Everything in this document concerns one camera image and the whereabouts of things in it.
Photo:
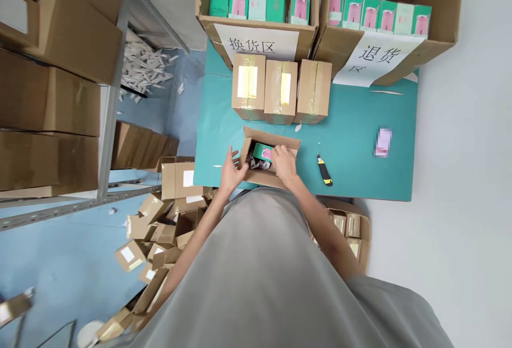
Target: white paper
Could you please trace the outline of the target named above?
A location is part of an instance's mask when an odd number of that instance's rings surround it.
[[[332,81],[334,84],[370,86],[406,58],[425,39],[412,36],[391,36],[366,31]]]
[[[183,187],[194,186],[194,171],[183,171]]]
[[[23,34],[27,34],[27,2],[25,0],[0,0],[0,22]]]
[[[135,259],[135,255],[132,253],[132,251],[130,250],[129,247],[121,249],[121,255],[123,255],[123,257],[127,263],[129,263],[131,260]]]
[[[188,196],[187,198],[185,198],[185,201],[187,202],[187,204],[190,204],[191,202],[201,201],[202,199],[202,196]]]
[[[214,25],[231,62],[235,53],[263,54],[269,60],[295,61],[298,31]]]

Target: teal table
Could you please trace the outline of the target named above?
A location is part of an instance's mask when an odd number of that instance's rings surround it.
[[[241,149],[244,126],[300,138],[297,171],[313,194],[410,201],[418,84],[402,79],[393,86],[331,86],[329,115],[317,125],[270,125],[244,121],[231,108],[230,71],[208,42],[201,115],[197,131],[194,184],[219,186],[229,145]],[[376,93],[371,90],[401,94]],[[373,156],[380,126],[393,131],[386,159]],[[316,155],[320,153],[333,179],[324,184]],[[240,188],[254,188],[243,182]]]

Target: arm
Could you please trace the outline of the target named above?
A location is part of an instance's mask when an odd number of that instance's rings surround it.
[[[222,167],[222,177],[219,191],[213,198],[203,218],[197,225],[197,228],[192,234],[190,241],[185,247],[185,250],[178,258],[175,266],[169,271],[167,279],[165,280],[164,287],[162,288],[162,292],[160,293],[157,302],[149,312],[148,316],[141,324],[140,329],[146,326],[149,320],[153,318],[160,307],[174,292],[181,280],[183,280],[206,239],[208,236],[210,236],[217,224],[220,222],[222,212],[224,211],[224,207],[229,201],[229,197],[244,179],[247,169],[249,169],[249,165],[245,164],[241,169],[238,170],[237,167],[239,157],[233,159],[237,153],[238,151],[232,152],[231,147],[229,147],[228,155],[224,161],[224,166]]]
[[[272,149],[272,162],[283,184],[299,201],[313,236],[336,272],[343,280],[364,275],[347,240],[297,174],[293,154],[284,145],[278,145]]]

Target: person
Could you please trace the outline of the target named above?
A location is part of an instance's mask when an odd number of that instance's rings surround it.
[[[365,276],[285,146],[271,155],[288,190],[228,204],[237,153],[130,347],[453,347],[422,297]]]

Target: blue floor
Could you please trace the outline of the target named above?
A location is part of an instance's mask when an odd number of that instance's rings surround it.
[[[118,104],[118,119],[146,126],[180,139],[178,154],[195,155],[205,53],[192,52],[171,70],[166,90],[155,90],[138,105],[129,96]],[[177,89],[181,82],[185,89]],[[113,171],[110,181],[142,178],[158,184],[159,174]],[[76,333],[92,320],[107,321],[144,287],[143,266],[124,272],[114,252],[126,242],[126,216],[137,213],[144,196],[73,215],[0,232],[0,295],[10,298],[35,287],[34,306],[27,313],[21,348],[34,348],[67,322],[77,319]],[[0,218],[54,207],[0,209]],[[109,215],[108,210],[118,211]],[[18,321],[0,329],[0,347],[10,347]]]

